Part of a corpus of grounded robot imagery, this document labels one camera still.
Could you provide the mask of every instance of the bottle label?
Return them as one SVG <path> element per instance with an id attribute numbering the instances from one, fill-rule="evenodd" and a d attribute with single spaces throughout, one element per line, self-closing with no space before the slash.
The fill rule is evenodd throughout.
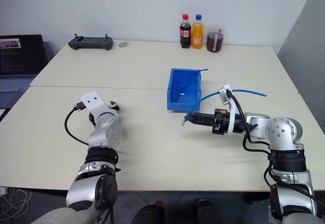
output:
<path id="1" fill-rule="evenodd" d="M 179 35 L 185 38 L 191 37 L 191 30 L 179 30 Z"/>
<path id="2" fill-rule="evenodd" d="M 192 37 L 192 43 L 193 44 L 202 44 L 203 43 L 203 38 L 199 38 L 199 37 Z"/>

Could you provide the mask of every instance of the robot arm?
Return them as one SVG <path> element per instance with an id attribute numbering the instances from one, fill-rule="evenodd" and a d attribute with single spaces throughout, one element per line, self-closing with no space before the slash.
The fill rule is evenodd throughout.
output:
<path id="1" fill-rule="evenodd" d="M 89 119 L 95 126 L 85 163 L 69 188 L 67 207 L 50 211 L 32 224 L 105 223 L 100 216 L 107 209 L 112 218 L 117 199 L 117 147 L 122 132 L 119 107 L 112 102 L 108 107 L 95 91 L 83 95 L 81 100 L 80 109 L 90 111 Z"/>
<path id="2" fill-rule="evenodd" d="M 322 223 L 316 217 L 317 207 L 310 172 L 306 168 L 304 145 L 300 143 L 301 125 L 291 118 L 270 118 L 256 113 L 245 113 L 243 120 L 234 111 L 234 101 L 228 96 L 229 91 L 231 89 L 226 85 L 219 90 L 219 94 L 223 104 L 230 106 L 230 112 L 215 109 L 214 115 L 193 113 L 186 115 L 185 119 L 194 124 L 212 126 L 212 133 L 221 135 L 242 133 L 246 129 L 245 121 L 246 127 L 250 128 L 250 137 L 266 140 L 270 144 L 270 152 L 264 152 L 270 161 L 268 173 L 276 182 L 270 186 L 272 215 L 282 219 L 285 224 Z"/>

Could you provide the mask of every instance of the floor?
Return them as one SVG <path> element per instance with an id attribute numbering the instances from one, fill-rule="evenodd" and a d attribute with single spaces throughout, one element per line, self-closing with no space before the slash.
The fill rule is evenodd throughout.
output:
<path id="1" fill-rule="evenodd" d="M 65 207 L 65 194 L 64 191 L 56 193 L 33 191 L 28 211 L 1 224 L 31 223 L 50 210 Z M 244 194 L 240 192 L 119 192 L 114 205 L 114 220 L 116 224 L 131 223 L 141 207 L 160 200 L 165 203 L 167 223 L 192 223 L 191 211 L 194 200 L 203 198 L 210 200 L 217 207 L 226 223 L 268 224 L 269 201 L 246 204 L 243 197 Z"/>

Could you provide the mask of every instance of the plastic container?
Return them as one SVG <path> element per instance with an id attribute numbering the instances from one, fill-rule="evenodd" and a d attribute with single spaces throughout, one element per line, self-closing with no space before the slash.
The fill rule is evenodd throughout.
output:
<path id="1" fill-rule="evenodd" d="M 189 24 L 187 14 L 183 14 L 183 21 L 179 26 L 179 35 L 182 48 L 188 49 L 191 46 L 191 24 Z"/>
<path id="2" fill-rule="evenodd" d="M 167 109 L 188 111 L 201 98 L 201 70 L 172 68 L 167 90 Z"/>
<path id="3" fill-rule="evenodd" d="M 222 47 L 223 33 L 221 29 L 218 29 L 217 25 L 211 25 L 208 27 L 207 36 L 207 50 L 213 53 L 219 52 Z"/>
<path id="4" fill-rule="evenodd" d="M 196 15 L 196 20 L 192 24 L 192 47 L 201 49 L 203 44 L 203 23 L 201 14 Z"/>

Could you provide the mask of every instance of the laptop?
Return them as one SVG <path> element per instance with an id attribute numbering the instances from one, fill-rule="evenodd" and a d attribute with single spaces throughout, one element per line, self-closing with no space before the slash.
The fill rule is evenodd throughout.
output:
<path id="1" fill-rule="evenodd" d="M 42 35 L 0 36 L 0 109 L 12 108 L 46 64 Z"/>

